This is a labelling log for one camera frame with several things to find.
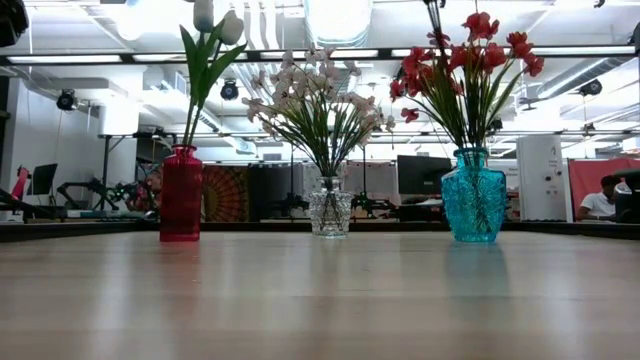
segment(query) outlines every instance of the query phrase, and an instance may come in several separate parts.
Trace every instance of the ventilation duct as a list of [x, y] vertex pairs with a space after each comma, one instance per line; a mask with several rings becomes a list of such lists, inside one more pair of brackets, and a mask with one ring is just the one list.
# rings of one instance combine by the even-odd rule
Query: ventilation duct
[[537, 99], [533, 101], [546, 100], [562, 95], [596, 79], [598, 76], [617, 68], [631, 59], [631, 57], [612, 57], [584, 60], [564, 73], [540, 85], [535, 91]]

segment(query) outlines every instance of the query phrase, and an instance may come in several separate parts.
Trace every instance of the person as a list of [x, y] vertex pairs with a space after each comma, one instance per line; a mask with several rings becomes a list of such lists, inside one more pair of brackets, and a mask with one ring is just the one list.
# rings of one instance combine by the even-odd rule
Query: person
[[607, 175], [600, 180], [602, 191], [584, 197], [576, 220], [616, 221], [615, 187], [620, 179]]

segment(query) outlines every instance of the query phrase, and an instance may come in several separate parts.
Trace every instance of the table surface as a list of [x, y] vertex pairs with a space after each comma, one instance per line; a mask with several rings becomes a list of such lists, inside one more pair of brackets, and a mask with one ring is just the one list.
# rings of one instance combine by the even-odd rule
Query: table surface
[[127, 233], [0, 244], [0, 359], [639, 359], [640, 242]]

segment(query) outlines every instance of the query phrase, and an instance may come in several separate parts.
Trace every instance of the red flower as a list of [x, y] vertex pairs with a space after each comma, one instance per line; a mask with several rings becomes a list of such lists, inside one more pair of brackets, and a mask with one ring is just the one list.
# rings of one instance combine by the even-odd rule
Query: red flower
[[410, 97], [414, 97], [422, 91], [422, 83], [417, 75], [406, 75], [402, 78], [402, 82], [407, 85]]
[[[436, 39], [436, 35], [433, 32], [428, 33], [427, 38], [431, 39], [429, 40], [429, 44], [434, 46], [438, 45], [438, 40]], [[449, 37], [449, 35], [442, 34], [442, 46], [443, 47], [449, 46], [449, 41], [451, 41], [451, 38]]]
[[451, 58], [449, 59], [449, 71], [453, 71], [459, 66], [467, 65], [468, 51], [464, 45], [451, 47]]
[[404, 72], [408, 75], [415, 75], [420, 70], [423, 61], [433, 59], [433, 52], [426, 51], [424, 48], [414, 47], [411, 54], [402, 60]]
[[402, 113], [400, 113], [400, 115], [402, 115], [402, 117], [406, 118], [404, 122], [406, 122], [408, 124], [408, 123], [412, 122], [413, 120], [417, 120], [418, 119], [418, 108], [415, 108], [415, 109], [404, 108], [404, 109], [402, 109]]
[[531, 43], [519, 43], [513, 47], [513, 54], [518, 59], [524, 59], [525, 56], [529, 54], [532, 48], [533, 44]]
[[528, 72], [531, 77], [536, 77], [542, 71], [544, 67], [544, 59], [536, 57], [532, 53], [527, 54], [524, 58], [524, 62], [527, 64], [525, 72]]
[[397, 98], [402, 97], [404, 95], [404, 85], [401, 84], [398, 80], [393, 80], [391, 83], [391, 99], [392, 101], [396, 101]]
[[462, 24], [463, 27], [469, 28], [469, 41], [476, 39], [491, 40], [493, 35], [498, 33], [500, 21], [495, 20], [493, 23], [489, 23], [490, 19], [491, 16], [486, 12], [469, 15], [467, 22]]
[[527, 33], [514, 32], [507, 36], [507, 42], [511, 44], [511, 46], [516, 47], [518, 44], [524, 44], [527, 42]]
[[504, 54], [504, 49], [499, 47], [496, 43], [489, 43], [484, 52], [484, 71], [486, 71], [487, 74], [491, 74], [494, 67], [500, 66], [506, 62], [507, 55]]

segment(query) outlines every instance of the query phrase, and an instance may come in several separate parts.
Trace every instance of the black monitor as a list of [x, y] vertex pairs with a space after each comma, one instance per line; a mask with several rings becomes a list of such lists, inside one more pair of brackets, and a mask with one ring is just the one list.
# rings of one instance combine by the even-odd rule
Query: black monitor
[[42, 165], [33, 169], [27, 195], [49, 195], [57, 169], [58, 164]]
[[398, 156], [398, 189], [403, 195], [439, 195], [440, 178], [451, 171], [449, 158]]

